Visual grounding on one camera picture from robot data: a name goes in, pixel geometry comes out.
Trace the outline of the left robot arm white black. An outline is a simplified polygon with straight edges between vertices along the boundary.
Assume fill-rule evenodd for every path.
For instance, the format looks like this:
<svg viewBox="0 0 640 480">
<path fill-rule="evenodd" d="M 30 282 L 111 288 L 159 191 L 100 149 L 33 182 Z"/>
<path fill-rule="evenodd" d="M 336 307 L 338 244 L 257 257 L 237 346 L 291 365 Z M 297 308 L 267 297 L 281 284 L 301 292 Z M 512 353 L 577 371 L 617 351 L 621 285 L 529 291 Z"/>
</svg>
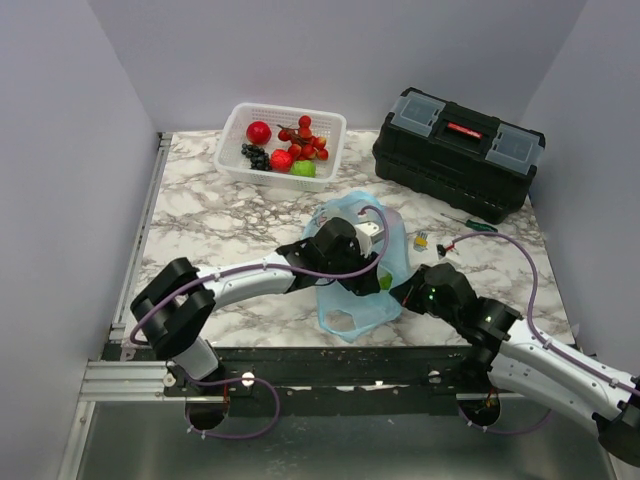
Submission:
<svg viewBox="0 0 640 480">
<path fill-rule="evenodd" d="M 167 265 L 134 299 L 137 324 L 130 339 L 143 334 L 157 359 L 173 362 L 201 395 L 222 380 L 220 361 L 200 333 L 215 311 L 247 299 L 287 294 L 336 282 L 358 296 L 380 290 L 377 266 L 386 246 L 386 220 L 352 224 L 334 217 L 313 236 L 284 245 L 259 261 L 202 270 L 185 258 Z"/>
</svg>

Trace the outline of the white plastic basket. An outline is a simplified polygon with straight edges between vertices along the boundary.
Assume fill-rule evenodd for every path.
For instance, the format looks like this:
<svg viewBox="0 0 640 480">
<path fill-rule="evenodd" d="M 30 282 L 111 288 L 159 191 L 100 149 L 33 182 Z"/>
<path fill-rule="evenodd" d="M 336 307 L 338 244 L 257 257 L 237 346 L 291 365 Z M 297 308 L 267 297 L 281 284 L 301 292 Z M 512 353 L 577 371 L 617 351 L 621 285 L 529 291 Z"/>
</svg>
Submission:
<svg viewBox="0 0 640 480">
<path fill-rule="evenodd" d="M 242 146 L 249 142 L 247 129 L 250 124 L 262 121 L 272 132 L 268 143 L 263 146 L 270 155 L 277 149 L 286 150 L 289 141 L 278 138 L 281 128 L 297 128 L 301 116 L 311 119 L 310 130 L 314 136 L 326 139 L 328 158 L 315 159 L 313 177 L 293 175 L 277 170 L 264 171 L 251 166 L 251 160 L 242 153 Z M 236 181 L 254 183 L 277 188 L 320 192 L 333 182 L 341 164 L 342 151 L 346 140 L 346 118 L 338 113 L 259 103 L 240 103 L 228 117 L 213 156 L 216 169 L 225 172 Z"/>
</svg>

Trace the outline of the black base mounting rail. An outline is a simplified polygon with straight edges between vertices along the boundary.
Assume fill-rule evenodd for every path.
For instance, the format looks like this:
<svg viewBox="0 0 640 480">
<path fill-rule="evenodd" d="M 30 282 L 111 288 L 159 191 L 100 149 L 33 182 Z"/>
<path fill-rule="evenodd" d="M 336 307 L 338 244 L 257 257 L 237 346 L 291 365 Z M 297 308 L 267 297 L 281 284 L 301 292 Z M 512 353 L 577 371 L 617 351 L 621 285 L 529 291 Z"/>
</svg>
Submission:
<svg viewBox="0 0 640 480">
<path fill-rule="evenodd" d="M 464 412 L 481 425 L 501 413 L 498 390 L 464 370 L 470 347 L 221 348 L 220 367 L 202 385 L 175 364 L 167 397 L 184 397 L 198 414 L 235 417 L 356 416 Z"/>
</svg>

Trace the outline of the black plastic toolbox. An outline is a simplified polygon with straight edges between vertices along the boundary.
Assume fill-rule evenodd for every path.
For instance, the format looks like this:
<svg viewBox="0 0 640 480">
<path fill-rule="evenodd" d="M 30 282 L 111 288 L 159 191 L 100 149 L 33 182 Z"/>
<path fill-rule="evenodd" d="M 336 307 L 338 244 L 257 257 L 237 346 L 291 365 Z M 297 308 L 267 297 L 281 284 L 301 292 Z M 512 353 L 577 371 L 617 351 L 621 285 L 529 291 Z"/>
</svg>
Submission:
<svg viewBox="0 0 640 480">
<path fill-rule="evenodd" d="M 540 132 L 410 87 L 372 153 L 378 177 L 498 225 L 522 208 L 545 148 Z"/>
</svg>

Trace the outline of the red fake peach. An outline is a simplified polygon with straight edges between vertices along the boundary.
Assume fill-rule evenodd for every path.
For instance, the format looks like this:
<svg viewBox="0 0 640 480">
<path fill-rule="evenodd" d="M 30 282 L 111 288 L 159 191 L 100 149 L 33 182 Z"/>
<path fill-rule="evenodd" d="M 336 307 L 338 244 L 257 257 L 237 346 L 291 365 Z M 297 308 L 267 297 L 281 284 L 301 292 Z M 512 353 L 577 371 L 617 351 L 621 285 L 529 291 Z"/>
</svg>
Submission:
<svg viewBox="0 0 640 480">
<path fill-rule="evenodd" d="M 283 149 L 276 149 L 270 157 L 270 167 L 273 171 L 288 173 L 294 163 L 294 157 Z"/>
</svg>

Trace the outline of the aluminium frame profile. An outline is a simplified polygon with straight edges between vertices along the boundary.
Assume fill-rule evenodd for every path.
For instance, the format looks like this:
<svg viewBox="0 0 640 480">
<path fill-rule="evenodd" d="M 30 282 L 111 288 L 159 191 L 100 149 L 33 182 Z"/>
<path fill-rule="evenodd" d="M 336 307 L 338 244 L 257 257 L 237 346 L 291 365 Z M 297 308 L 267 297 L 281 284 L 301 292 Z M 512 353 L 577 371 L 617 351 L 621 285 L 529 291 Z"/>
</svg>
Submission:
<svg viewBox="0 0 640 480">
<path fill-rule="evenodd" d="M 81 383 L 83 402 L 153 402 L 164 398 L 165 364 L 155 361 L 91 361 Z"/>
</svg>

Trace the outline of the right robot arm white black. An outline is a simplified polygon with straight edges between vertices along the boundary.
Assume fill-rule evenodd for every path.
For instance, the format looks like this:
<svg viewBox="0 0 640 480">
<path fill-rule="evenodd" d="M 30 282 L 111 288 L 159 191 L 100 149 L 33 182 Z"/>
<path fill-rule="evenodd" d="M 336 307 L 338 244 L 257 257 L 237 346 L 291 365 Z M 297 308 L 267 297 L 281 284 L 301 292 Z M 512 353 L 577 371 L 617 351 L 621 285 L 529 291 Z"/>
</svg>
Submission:
<svg viewBox="0 0 640 480">
<path fill-rule="evenodd" d="M 526 396 L 596 434 L 621 461 L 639 464 L 639 380 L 530 326 L 506 304 L 481 297 L 443 263 L 421 266 L 390 291 L 404 308 L 452 326 L 471 346 L 460 367 L 469 390 L 489 385 Z"/>
</svg>

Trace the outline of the green fake leafy fruit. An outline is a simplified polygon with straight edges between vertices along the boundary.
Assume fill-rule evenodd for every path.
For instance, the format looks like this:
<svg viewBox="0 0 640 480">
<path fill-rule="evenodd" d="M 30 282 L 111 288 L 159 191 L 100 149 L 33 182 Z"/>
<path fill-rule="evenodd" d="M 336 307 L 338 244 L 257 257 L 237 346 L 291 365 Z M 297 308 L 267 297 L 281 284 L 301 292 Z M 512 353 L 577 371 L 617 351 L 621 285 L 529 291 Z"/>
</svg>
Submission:
<svg viewBox="0 0 640 480">
<path fill-rule="evenodd" d="M 379 278 L 379 285 L 381 290 L 390 290 L 393 283 L 393 276 L 391 273 L 386 273 Z"/>
</svg>

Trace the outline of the green handled screwdriver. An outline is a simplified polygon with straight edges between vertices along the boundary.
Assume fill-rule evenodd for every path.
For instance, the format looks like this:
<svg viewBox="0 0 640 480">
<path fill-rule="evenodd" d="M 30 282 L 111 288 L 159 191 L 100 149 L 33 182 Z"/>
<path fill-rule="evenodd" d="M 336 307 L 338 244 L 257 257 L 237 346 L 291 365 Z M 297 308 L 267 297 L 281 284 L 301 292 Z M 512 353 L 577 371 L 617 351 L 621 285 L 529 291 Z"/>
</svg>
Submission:
<svg viewBox="0 0 640 480">
<path fill-rule="evenodd" d="M 494 226 L 490 225 L 490 224 L 486 224 L 486 223 L 482 223 L 482 222 L 478 222 L 472 219 L 461 219 L 461 218 L 457 218 L 445 213 L 442 213 L 442 216 L 444 218 L 447 218 L 449 220 L 452 220 L 454 222 L 463 224 L 465 227 L 467 227 L 468 229 L 471 229 L 475 232 L 489 232 L 489 233 L 498 233 L 498 229 L 495 228 Z"/>
</svg>

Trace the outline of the hex key set yellow holder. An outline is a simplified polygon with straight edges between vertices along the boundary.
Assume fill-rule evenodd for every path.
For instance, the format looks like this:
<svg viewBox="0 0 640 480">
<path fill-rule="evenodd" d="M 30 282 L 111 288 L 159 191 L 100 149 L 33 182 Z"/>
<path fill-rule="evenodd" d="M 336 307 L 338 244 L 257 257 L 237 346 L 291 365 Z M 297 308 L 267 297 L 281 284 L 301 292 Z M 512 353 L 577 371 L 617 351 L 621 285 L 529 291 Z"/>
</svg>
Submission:
<svg viewBox="0 0 640 480">
<path fill-rule="evenodd" d="M 418 232 L 413 241 L 413 249 L 416 251 L 425 251 L 428 246 L 428 234 L 424 231 Z"/>
</svg>

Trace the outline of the light blue plastic bag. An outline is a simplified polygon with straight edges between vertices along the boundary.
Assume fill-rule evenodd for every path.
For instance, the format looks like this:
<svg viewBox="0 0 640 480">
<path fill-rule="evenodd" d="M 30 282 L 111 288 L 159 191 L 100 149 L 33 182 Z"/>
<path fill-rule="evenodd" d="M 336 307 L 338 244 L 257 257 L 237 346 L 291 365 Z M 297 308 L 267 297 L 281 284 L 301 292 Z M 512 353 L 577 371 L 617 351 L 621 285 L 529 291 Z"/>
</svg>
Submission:
<svg viewBox="0 0 640 480">
<path fill-rule="evenodd" d="M 354 191 L 322 204 L 305 226 L 302 236 L 307 238 L 315 235 L 321 226 L 333 217 L 343 218 L 353 224 L 367 221 L 379 224 L 381 220 L 377 213 L 360 213 L 367 205 L 381 209 L 388 224 L 389 245 L 383 252 L 377 272 L 378 280 L 386 273 L 391 273 L 393 288 L 404 283 L 412 275 L 404 220 L 399 212 L 383 206 L 371 194 Z M 389 290 L 357 296 L 337 282 L 330 284 L 322 280 L 316 286 L 316 298 L 320 327 L 347 342 L 353 342 L 370 330 L 396 319 L 402 312 L 402 307 L 391 297 Z"/>
</svg>

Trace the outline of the red fake cherry bunch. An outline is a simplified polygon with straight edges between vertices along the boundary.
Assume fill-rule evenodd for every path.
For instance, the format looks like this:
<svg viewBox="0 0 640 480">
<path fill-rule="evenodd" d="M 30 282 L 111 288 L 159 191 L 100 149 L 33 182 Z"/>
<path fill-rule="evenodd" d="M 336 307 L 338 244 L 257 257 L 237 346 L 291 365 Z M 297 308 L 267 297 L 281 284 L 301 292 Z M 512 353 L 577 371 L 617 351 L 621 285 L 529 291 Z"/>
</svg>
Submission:
<svg viewBox="0 0 640 480">
<path fill-rule="evenodd" d="M 329 152 L 326 148 L 327 139 L 315 136 L 311 126 L 312 119 L 308 115 L 300 116 L 296 126 L 278 124 L 278 139 L 290 144 L 288 152 L 294 160 L 327 161 L 329 158 Z"/>
</svg>

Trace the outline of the dark purple fake grapes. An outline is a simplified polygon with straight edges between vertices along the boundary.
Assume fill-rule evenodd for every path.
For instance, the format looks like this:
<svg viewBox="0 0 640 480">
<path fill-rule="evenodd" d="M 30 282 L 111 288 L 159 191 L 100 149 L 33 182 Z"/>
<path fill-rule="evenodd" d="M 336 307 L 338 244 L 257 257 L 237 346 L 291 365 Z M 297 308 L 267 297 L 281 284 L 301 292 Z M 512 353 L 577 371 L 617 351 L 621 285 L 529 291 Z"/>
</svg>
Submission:
<svg viewBox="0 0 640 480">
<path fill-rule="evenodd" d="M 250 162 L 252 170 L 272 170 L 270 156 L 263 147 L 244 143 L 241 146 L 241 154 Z"/>
</svg>

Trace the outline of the red fake apple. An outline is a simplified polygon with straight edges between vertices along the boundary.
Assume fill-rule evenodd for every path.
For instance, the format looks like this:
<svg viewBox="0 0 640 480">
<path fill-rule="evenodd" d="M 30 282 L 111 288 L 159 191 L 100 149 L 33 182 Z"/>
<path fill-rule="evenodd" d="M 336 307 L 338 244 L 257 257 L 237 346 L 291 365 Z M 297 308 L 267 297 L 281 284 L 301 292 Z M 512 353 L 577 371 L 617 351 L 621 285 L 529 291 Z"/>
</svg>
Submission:
<svg viewBox="0 0 640 480">
<path fill-rule="evenodd" d="M 263 146 L 270 141 L 271 137 L 271 128 L 263 121 L 254 121 L 246 129 L 246 138 L 253 145 Z"/>
</svg>

